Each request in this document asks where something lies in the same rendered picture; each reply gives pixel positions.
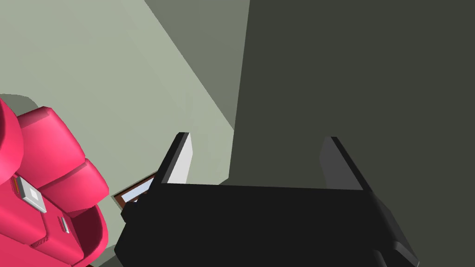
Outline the brown framed window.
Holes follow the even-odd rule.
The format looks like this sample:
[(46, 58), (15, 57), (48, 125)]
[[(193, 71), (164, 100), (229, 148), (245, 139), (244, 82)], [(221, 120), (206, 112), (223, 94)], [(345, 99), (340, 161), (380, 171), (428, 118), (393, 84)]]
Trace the brown framed window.
[(150, 185), (155, 177), (155, 174), (156, 172), (146, 176), (135, 184), (114, 194), (112, 198), (117, 204), (117, 206), (122, 210), (127, 202), (137, 201), (141, 194), (146, 193), (149, 190)]

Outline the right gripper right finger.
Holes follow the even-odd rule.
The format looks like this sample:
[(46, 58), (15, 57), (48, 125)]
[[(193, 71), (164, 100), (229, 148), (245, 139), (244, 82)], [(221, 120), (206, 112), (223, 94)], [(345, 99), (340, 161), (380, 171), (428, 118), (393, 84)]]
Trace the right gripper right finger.
[(337, 137), (324, 138), (319, 160), (327, 188), (372, 191)]

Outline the pink sofa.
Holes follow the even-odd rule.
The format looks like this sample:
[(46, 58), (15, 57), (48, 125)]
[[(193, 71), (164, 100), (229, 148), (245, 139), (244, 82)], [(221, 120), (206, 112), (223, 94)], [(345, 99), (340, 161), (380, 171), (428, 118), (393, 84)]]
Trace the pink sofa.
[(90, 267), (109, 236), (109, 188), (49, 107), (0, 100), (0, 267)]

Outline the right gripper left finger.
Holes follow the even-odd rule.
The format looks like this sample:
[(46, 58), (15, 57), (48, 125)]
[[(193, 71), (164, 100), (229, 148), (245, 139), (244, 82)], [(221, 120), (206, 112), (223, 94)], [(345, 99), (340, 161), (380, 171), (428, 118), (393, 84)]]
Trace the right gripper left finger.
[(190, 133), (177, 133), (151, 185), (186, 184), (192, 158), (193, 146)]

